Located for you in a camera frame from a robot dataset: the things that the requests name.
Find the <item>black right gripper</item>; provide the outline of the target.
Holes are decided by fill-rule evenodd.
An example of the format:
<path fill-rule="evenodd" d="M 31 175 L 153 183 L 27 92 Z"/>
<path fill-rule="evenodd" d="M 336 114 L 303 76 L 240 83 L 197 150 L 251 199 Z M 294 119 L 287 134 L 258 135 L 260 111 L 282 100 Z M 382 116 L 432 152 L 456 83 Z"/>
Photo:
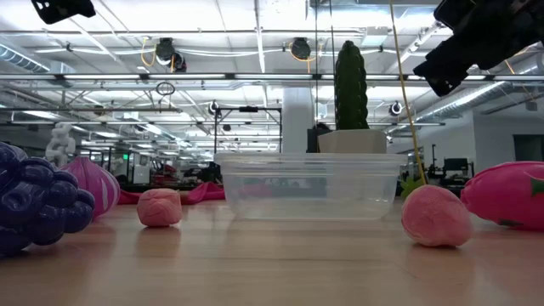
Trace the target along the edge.
<path fill-rule="evenodd" d="M 468 67 L 490 69 L 544 40 L 544 0 L 443 0 L 434 18 L 453 31 L 414 69 L 434 93 L 446 96 Z"/>

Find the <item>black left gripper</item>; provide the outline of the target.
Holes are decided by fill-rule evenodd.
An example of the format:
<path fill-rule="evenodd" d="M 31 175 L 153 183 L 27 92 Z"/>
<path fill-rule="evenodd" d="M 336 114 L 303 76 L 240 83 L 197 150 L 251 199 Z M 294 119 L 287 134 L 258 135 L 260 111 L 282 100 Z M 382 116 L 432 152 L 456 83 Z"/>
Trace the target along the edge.
<path fill-rule="evenodd" d="M 52 25 L 75 15 L 91 18 L 96 15 L 91 0 L 31 0 L 40 19 Z"/>

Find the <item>red strawberry toy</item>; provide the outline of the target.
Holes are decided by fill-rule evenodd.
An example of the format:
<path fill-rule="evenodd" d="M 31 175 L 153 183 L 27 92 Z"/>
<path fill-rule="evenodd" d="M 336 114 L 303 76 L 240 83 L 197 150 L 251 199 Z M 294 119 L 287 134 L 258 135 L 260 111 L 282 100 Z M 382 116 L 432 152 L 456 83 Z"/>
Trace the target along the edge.
<path fill-rule="evenodd" d="M 423 185 L 424 181 L 422 178 L 414 179 L 412 177 L 407 177 L 406 180 L 400 182 L 400 187 L 402 189 L 400 196 L 405 199 L 411 192 Z"/>

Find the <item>red dragon fruit toy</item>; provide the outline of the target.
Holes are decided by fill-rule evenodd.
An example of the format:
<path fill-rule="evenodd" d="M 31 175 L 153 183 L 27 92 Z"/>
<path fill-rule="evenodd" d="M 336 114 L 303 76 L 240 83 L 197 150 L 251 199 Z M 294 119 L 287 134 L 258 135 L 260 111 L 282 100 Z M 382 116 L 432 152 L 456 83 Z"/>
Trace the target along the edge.
<path fill-rule="evenodd" d="M 515 161 L 487 168 L 460 195 L 478 217 L 515 230 L 544 232 L 544 161 Z"/>

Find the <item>small pink peach toy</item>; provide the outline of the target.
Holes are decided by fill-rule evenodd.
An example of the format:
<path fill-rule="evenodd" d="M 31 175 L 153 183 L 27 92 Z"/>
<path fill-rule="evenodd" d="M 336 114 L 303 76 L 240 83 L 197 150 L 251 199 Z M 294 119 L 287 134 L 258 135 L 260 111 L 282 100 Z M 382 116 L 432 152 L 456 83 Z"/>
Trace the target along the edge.
<path fill-rule="evenodd" d="M 148 227 L 177 224 L 183 215 L 180 194 L 172 189 L 147 190 L 138 200 L 137 214 L 140 223 Z"/>
<path fill-rule="evenodd" d="M 430 184 L 416 188 L 405 198 L 401 224 L 414 242 L 425 247 L 459 247 L 473 234 L 469 211 L 460 199 Z"/>

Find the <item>purple grape bunch toy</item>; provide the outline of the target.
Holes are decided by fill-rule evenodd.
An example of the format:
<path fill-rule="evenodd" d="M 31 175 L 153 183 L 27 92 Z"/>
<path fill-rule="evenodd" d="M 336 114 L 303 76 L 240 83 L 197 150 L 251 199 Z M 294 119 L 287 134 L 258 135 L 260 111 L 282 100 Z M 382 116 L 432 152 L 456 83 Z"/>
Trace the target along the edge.
<path fill-rule="evenodd" d="M 0 142 L 0 255 L 52 245 L 84 230 L 94 207 L 94 196 L 74 175 Z"/>

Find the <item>clear plastic tupperware container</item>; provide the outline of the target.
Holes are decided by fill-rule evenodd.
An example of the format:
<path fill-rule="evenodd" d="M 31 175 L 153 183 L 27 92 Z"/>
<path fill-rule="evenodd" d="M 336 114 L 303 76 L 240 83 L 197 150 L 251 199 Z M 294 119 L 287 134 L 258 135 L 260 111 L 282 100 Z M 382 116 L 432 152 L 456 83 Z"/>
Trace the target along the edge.
<path fill-rule="evenodd" d="M 233 213 L 247 219 L 373 220 L 396 195 L 395 154 L 218 153 Z"/>

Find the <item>green cactus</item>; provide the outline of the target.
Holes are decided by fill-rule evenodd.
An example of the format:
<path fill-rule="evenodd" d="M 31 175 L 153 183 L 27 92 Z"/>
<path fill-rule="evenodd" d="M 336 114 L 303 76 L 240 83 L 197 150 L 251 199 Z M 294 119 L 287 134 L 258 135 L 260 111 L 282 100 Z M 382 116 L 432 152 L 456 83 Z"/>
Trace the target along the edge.
<path fill-rule="evenodd" d="M 365 60 L 360 49 L 345 41 L 335 64 L 335 120 L 337 130 L 369 129 Z"/>

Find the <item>black monitor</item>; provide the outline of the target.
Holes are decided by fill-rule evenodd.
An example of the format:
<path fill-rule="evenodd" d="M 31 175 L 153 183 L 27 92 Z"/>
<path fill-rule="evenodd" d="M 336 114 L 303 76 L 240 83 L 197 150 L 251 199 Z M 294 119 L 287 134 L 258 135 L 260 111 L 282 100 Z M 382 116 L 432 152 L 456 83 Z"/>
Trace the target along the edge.
<path fill-rule="evenodd" d="M 468 159 L 467 158 L 445 158 L 443 171 L 467 171 Z"/>

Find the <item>white hexagonal plant pot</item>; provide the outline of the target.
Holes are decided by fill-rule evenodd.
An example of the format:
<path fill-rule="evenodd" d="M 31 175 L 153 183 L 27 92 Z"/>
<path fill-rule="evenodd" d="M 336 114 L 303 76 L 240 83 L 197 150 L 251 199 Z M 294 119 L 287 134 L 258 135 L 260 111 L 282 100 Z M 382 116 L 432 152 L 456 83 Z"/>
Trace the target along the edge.
<path fill-rule="evenodd" d="M 387 138 L 375 129 L 337 130 L 318 137 L 321 153 L 385 154 Z"/>

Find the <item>long ceiling light bar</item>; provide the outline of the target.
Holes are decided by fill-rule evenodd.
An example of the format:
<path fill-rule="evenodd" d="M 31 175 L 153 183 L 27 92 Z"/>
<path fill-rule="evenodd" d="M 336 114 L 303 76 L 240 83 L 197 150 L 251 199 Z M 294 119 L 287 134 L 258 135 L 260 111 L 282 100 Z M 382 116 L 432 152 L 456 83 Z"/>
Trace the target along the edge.
<path fill-rule="evenodd" d="M 0 81 L 177 81 L 177 80 L 243 80 L 243 81 L 332 81 L 332 74 L 0 74 Z M 367 81 L 400 81 L 400 75 L 367 74 Z M 544 82 L 544 75 L 469 75 L 469 82 Z"/>

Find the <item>white building column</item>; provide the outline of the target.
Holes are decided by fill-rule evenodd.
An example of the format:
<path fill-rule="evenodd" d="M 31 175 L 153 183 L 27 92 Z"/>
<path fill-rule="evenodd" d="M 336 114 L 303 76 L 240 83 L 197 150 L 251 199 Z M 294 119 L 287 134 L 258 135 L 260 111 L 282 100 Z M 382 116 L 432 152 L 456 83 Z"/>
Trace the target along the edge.
<path fill-rule="evenodd" d="M 284 88 L 282 102 L 282 152 L 305 153 L 315 120 L 311 88 Z"/>

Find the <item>red cloth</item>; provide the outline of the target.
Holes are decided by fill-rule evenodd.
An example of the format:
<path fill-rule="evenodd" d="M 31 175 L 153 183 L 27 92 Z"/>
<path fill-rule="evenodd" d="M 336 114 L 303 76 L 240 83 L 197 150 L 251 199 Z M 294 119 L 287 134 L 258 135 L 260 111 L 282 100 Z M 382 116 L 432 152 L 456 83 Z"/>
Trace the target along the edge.
<path fill-rule="evenodd" d="M 199 184 L 192 190 L 178 190 L 182 206 L 191 206 L 203 201 L 219 201 L 225 199 L 224 188 L 221 185 L 207 182 Z M 136 205 L 142 193 L 121 191 L 118 205 Z"/>

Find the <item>silver ventilation duct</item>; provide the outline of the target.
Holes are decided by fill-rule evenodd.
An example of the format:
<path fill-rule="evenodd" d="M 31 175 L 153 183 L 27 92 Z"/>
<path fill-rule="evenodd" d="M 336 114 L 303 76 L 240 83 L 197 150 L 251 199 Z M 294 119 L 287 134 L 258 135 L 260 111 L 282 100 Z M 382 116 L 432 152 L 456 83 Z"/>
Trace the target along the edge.
<path fill-rule="evenodd" d="M 544 82 L 544 67 L 524 67 L 515 75 L 496 76 L 497 82 L 489 82 L 476 88 L 467 88 L 440 99 L 437 104 L 418 112 L 415 122 L 430 120 L 432 117 L 447 117 L 463 113 L 489 100 L 511 94 L 521 88 L 521 82 Z"/>
<path fill-rule="evenodd" d="M 50 69 L 34 59 L 19 53 L 15 49 L 0 43 L 0 60 L 16 65 L 32 73 L 49 73 Z"/>

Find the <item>dark wall window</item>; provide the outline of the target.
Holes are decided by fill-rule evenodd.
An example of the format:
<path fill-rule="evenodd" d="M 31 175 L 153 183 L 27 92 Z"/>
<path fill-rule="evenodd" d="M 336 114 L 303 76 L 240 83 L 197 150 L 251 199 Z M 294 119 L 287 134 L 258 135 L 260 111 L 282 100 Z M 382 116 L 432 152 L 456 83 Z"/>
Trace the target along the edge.
<path fill-rule="evenodd" d="M 544 135 L 513 135 L 515 161 L 544 162 Z"/>

